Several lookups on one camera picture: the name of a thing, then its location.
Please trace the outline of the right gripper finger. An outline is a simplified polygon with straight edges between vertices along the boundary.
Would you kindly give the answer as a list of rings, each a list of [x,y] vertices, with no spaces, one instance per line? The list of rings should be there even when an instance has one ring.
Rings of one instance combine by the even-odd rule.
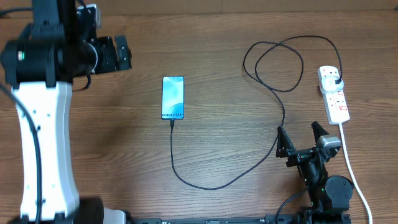
[[[329,135],[329,133],[325,129],[323,129],[322,126],[318,123],[318,121],[314,121],[311,124],[311,127],[313,130],[315,142],[318,142],[321,136]]]
[[[295,151],[295,146],[282,126],[277,128],[276,157],[289,157]]]

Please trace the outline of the blue Galaxy smartphone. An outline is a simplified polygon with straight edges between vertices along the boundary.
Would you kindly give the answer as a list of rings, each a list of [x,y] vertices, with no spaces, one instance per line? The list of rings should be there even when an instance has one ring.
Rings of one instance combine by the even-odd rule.
[[[162,79],[162,119],[184,118],[184,85],[182,76]]]

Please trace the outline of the white power strip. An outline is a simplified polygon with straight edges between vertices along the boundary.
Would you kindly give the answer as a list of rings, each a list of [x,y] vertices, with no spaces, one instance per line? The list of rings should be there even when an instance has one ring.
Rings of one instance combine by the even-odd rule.
[[[319,87],[320,81],[324,77],[340,78],[336,67],[325,65],[317,70]],[[348,107],[343,89],[329,94],[323,94],[326,116],[329,124],[342,124],[350,119]]]

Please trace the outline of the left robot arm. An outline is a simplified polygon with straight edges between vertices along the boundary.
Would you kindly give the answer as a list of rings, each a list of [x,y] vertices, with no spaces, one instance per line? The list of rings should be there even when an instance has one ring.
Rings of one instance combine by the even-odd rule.
[[[1,52],[1,90],[16,104],[24,169],[14,223],[131,223],[128,212],[106,208],[98,197],[80,197],[69,131],[74,79],[129,70],[127,40],[97,36],[96,4],[33,1],[31,10],[33,22]]]

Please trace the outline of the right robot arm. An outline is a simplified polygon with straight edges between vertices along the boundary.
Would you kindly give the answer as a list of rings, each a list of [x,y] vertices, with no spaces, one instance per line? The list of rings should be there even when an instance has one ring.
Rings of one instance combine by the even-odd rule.
[[[340,151],[342,142],[314,121],[311,124],[315,144],[297,150],[282,126],[277,128],[278,158],[286,158],[287,167],[296,167],[305,188],[290,196],[278,208],[274,223],[350,223],[345,212],[353,196],[354,184],[341,175],[328,175],[325,164]],[[308,193],[311,206],[302,207],[293,215],[282,215],[283,208],[292,200]]]

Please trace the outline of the white charger plug adapter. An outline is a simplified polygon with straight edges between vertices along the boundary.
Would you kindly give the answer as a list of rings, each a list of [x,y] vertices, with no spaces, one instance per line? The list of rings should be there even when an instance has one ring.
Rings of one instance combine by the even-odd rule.
[[[335,77],[324,77],[320,81],[320,91],[323,94],[329,94],[341,91],[344,87],[344,81]]]

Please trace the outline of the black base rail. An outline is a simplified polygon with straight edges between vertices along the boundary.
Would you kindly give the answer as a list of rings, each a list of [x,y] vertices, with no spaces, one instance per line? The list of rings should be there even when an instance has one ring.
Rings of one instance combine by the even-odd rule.
[[[266,215],[262,218],[192,218],[162,220],[160,218],[127,218],[127,224],[299,224],[299,223],[324,223],[324,224],[351,224],[349,215],[339,218],[320,218],[314,216],[312,221],[300,220],[296,215],[279,215],[277,220],[275,215]]]

